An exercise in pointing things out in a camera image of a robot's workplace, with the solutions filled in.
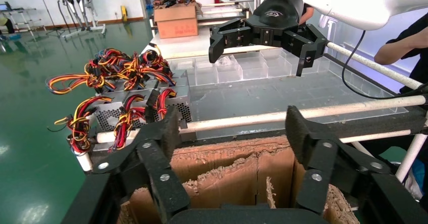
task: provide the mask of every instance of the person's arm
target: person's arm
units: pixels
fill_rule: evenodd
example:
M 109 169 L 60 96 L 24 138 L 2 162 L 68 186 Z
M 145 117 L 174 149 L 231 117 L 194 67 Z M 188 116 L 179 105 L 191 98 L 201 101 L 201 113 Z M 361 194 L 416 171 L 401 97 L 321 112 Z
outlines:
M 428 47 L 428 14 L 417 20 L 393 40 L 387 42 L 374 56 L 381 65 L 393 64 L 420 54 L 421 48 Z
M 299 25 L 305 23 L 312 16 L 313 16 L 313 8 L 312 7 L 307 7 L 306 8 L 306 13 L 302 15 L 302 18 L 300 18 Z

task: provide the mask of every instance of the wire bundle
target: wire bundle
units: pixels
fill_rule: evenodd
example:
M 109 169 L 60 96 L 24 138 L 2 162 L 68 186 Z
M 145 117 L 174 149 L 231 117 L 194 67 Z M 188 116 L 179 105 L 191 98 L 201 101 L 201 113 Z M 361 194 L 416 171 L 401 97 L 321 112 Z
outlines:
M 91 143 L 88 140 L 90 125 L 87 117 L 95 112 L 96 108 L 89 107 L 98 100 L 112 101 L 111 98 L 104 96 L 89 98 L 77 106 L 73 116 L 69 115 L 55 122 L 55 125 L 66 124 L 71 130 L 70 146 L 76 154 L 82 154 L 90 150 Z
M 115 126 L 115 143 L 109 148 L 109 151 L 121 150 L 125 147 L 128 131 L 133 128 L 133 122 L 139 119 L 145 119 L 144 107 L 131 108 L 132 102 L 144 100 L 144 97 L 139 94 L 132 95 L 125 100 L 122 114 L 119 116 L 119 121 Z
M 166 89 L 160 93 L 156 101 L 156 110 L 162 120 L 167 113 L 167 108 L 165 107 L 165 101 L 167 98 L 176 97 L 177 93 L 172 89 Z
M 166 60 L 162 57 L 159 47 L 150 43 L 155 50 L 147 50 L 141 56 L 134 53 L 132 57 L 114 48 L 107 48 L 98 52 L 95 58 L 84 67 L 85 74 L 65 74 L 56 76 L 46 82 L 48 90 L 53 94 L 67 94 L 79 85 L 95 88 L 102 93 L 116 89 L 113 84 L 116 80 L 124 80 L 125 90 L 143 89 L 144 80 L 153 76 L 159 81 L 175 86 L 172 72 Z M 56 87 L 61 82 L 62 88 Z

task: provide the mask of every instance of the screw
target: screw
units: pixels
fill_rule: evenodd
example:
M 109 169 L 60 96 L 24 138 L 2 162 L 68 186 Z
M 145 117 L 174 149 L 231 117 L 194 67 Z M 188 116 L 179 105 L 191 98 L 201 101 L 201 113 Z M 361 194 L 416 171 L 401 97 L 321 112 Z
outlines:
M 372 163 L 370 163 L 370 165 L 371 165 L 372 167 L 377 168 L 377 169 L 381 169 L 381 168 L 382 168 L 382 164 L 380 164 L 380 163 L 378 163 L 378 162 L 372 162 Z
M 170 179 L 170 175 L 164 174 L 160 176 L 160 181 L 167 181 Z
M 106 167 L 108 167 L 109 166 L 109 163 L 108 162 L 103 162 L 103 163 L 100 163 L 99 165 L 98 165 L 98 169 L 100 169 L 100 170 L 103 170 L 103 169 L 105 169 Z
M 316 180 L 316 181 L 321 181 L 321 180 L 323 180 L 323 178 L 321 177 L 321 175 L 319 175 L 319 174 L 313 174 L 312 175 L 312 178 L 314 179 L 314 180 Z

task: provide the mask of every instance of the yellow object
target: yellow object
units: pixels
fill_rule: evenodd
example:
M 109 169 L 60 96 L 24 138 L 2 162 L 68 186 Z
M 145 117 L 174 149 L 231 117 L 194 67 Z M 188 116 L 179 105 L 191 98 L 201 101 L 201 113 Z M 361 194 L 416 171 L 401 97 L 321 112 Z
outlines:
M 0 17 L 0 26 L 4 26 L 6 24 L 6 22 L 8 21 L 7 18 L 5 17 Z
M 122 11 L 122 21 L 127 22 L 128 21 L 128 11 L 126 11 L 125 6 L 121 6 Z

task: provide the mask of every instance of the tripod stand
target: tripod stand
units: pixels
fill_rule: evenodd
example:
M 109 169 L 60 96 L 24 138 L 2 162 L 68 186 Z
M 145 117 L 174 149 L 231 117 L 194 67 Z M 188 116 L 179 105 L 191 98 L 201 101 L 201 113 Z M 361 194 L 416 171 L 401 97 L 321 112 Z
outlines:
M 54 20 L 52 19 L 52 16 L 50 16 L 49 9 L 47 8 L 46 3 L 44 2 L 44 0 L 43 0 L 43 4 L 46 7 L 47 13 L 49 14 L 50 21 L 52 22 L 52 25 L 53 25 L 52 31 L 46 33 L 46 35 L 48 35 L 48 36 L 55 36 L 55 35 L 50 35 L 50 34 L 52 32 L 56 32 L 57 33 L 56 37 L 60 37 L 65 32 L 65 30 L 63 30 L 62 26 L 56 26 L 55 25 Z

